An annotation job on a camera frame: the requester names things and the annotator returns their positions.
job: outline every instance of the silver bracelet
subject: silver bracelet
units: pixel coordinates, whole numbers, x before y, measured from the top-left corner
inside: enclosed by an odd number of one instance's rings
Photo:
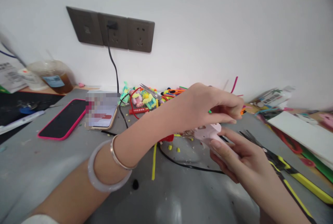
[[[122,179],[120,182],[118,182],[117,184],[114,185],[106,185],[103,184],[102,182],[100,182],[98,180],[98,178],[95,175],[95,171],[94,171],[94,162],[95,162],[95,157],[98,153],[98,151],[108,142],[110,142],[110,140],[105,141],[103,143],[101,143],[91,154],[90,158],[89,158],[89,162],[88,162],[88,177],[89,177],[89,181],[92,184],[92,186],[97,189],[100,192],[114,192],[118,189],[120,189],[122,186],[124,186],[124,184],[128,181],[129,177],[132,174],[132,171],[130,171],[124,179]]]
[[[118,135],[116,135],[115,137],[113,137],[113,139],[112,139],[112,141],[111,141],[111,143],[110,143],[110,151],[111,151],[112,157],[113,157],[115,163],[117,163],[120,167],[122,167],[123,169],[126,169],[126,170],[128,170],[128,171],[131,171],[131,170],[133,170],[134,168],[136,168],[137,165],[135,165],[134,167],[127,167],[127,166],[125,166],[124,164],[122,164],[122,163],[118,160],[118,158],[117,158],[117,156],[116,156],[116,154],[115,154],[115,152],[114,152],[113,142],[114,142],[114,140],[115,140],[115,138],[116,138],[117,136],[118,136]]]

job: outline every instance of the fingernail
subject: fingernail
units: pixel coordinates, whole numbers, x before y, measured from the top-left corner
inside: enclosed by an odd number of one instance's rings
[[[219,149],[221,147],[221,143],[217,140],[211,140],[210,143],[214,149]]]

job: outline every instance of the pliers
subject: pliers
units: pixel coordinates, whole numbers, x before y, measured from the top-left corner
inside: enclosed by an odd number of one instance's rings
[[[307,216],[309,221],[311,223],[316,223],[311,216],[310,212],[306,209],[304,204],[301,202],[299,197],[296,195],[288,181],[284,178],[284,176],[281,173],[281,170],[285,170],[287,173],[289,173],[292,177],[294,177],[297,181],[299,181],[303,186],[305,186],[308,190],[310,190],[314,195],[316,195],[319,199],[321,199],[324,203],[326,203],[329,207],[333,207],[333,198],[325,193],[323,190],[318,188],[315,184],[313,184],[311,181],[309,181],[304,175],[299,173],[295,168],[293,168],[290,164],[288,164],[281,156],[274,154],[273,152],[269,151],[263,145],[248,131],[246,130],[246,134],[241,132],[241,135],[244,136],[246,139],[248,139],[250,142],[258,145],[263,149],[263,151],[266,154],[267,159],[269,160],[270,164],[274,168],[276,174],[282,181],[285,188],[288,190],[288,192],[291,194],[293,199],[296,201],[298,206],[301,208],[303,213]]]

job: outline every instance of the electrical outlet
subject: electrical outlet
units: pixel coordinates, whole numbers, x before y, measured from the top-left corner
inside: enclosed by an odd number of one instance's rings
[[[108,45],[108,32],[109,31],[109,44],[110,47],[128,49],[127,44],[127,18],[121,16],[114,16],[104,13],[98,13],[98,20],[104,45]],[[108,23],[117,23],[116,27],[107,28]]]
[[[128,49],[151,52],[155,23],[140,19],[127,19]]]
[[[82,43],[90,43],[103,46],[100,25],[97,12],[66,7],[72,21],[77,39]]]

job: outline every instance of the white wall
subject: white wall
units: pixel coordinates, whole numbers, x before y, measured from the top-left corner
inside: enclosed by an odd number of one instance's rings
[[[78,42],[66,6],[155,22],[151,54],[111,50],[120,81],[162,89],[229,80],[230,91],[238,75],[245,100],[290,84],[289,106],[333,106],[333,0],[0,0],[0,23],[19,41],[48,49],[77,82],[116,85],[107,48]]]

